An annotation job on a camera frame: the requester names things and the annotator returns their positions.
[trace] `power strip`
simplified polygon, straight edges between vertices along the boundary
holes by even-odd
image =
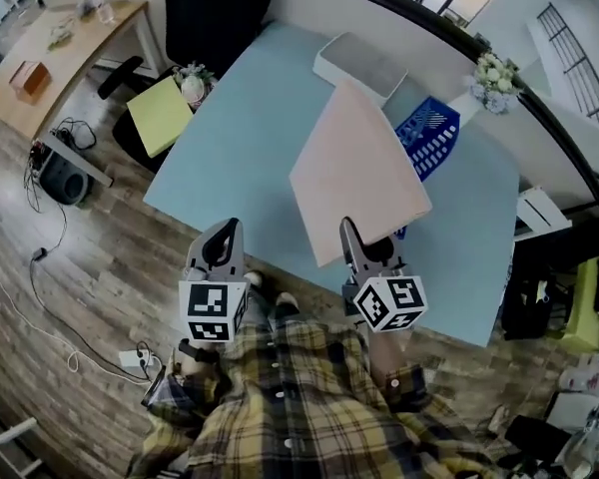
[[[145,361],[146,367],[153,365],[153,355],[147,349],[140,351],[142,356],[138,356],[138,351],[133,349],[132,351],[120,351],[120,364],[123,367],[140,367],[140,360]]]

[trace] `blue plastic basket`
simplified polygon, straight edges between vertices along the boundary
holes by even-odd
[[[434,98],[427,98],[395,132],[424,181],[450,155],[459,136],[459,113]],[[403,240],[406,228],[395,233]]]

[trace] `plaid shirt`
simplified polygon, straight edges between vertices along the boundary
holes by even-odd
[[[363,338],[312,318],[244,324],[211,377],[169,374],[129,478],[189,451],[185,478],[498,478],[420,367],[377,386]]]

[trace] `light blue table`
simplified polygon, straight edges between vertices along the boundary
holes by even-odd
[[[333,89],[312,72],[327,40],[279,23],[267,28],[178,139],[145,202],[198,230],[237,217],[247,253],[340,292],[348,269],[343,260],[317,268],[289,182]],[[426,96],[406,78],[384,110],[397,125]],[[468,124],[424,183],[433,210],[403,241],[428,297],[422,325],[487,344],[510,258],[518,178],[507,152]]]

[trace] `white cable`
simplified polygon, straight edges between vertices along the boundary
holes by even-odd
[[[147,381],[134,381],[131,378],[127,378],[125,376],[122,376],[121,374],[117,374],[115,372],[111,372],[107,369],[105,369],[104,367],[102,367],[102,365],[100,365],[98,362],[96,362],[93,358],[91,358],[89,355],[83,353],[82,351],[80,351],[79,349],[77,349],[73,344],[69,343],[68,341],[66,341],[65,339],[58,337],[57,335],[53,335],[51,333],[49,333],[46,330],[43,330],[42,328],[37,327],[35,324],[33,324],[31,321],[29,321],[29,319],[27,319],[27,317],[20,312],[20,310],[18,310],[18,307],[16,306],[15,302],[13,301],[13,298],[11,298],[11,295],[7,292],[7,289],[5,289],[4,285],[2,285],[2,281],[0,280],[0,288],[2,289],[2,292],[5,293],[5,295],[7,296],[7,298],[9,298],[9,301],[11,302],[11,306],[13,307],[13,310],[20,316],[22,317],[22,319],[24,319],[24,321],[34,330],[37,330],[41,333],[44,333],[45,335],[47,335],[48,337],[51,337],[52,339],[55,339],[59,342],[61,342],[62,344],[64,344],[65,346],[67,346],[70,350],[71,350],[71,354],[67,357],[67,367],[69,368],[69,370],[71,372],[78,372],[79,368],[80,368],[80,355],[82,355],[83,357],[85,357],[88,361],[90,361],[93,365],[95,365],[98,369],[100,369],[102,372],[106,372],[107,374],[111,375],[111,376],[115,376],[117,378],[121,378],[125,381],[128,381],[129,383],[133,383],[134,385],[148,385],[151,383],[151,380],[147,380]],[[162,360],[160,360],[160,358],[157,355],[153,355],[155,358],[158,359],[158,361],[160,362],[160,366],[162,367]],[[75,359],[75,367],[71,366],[71,360]]]

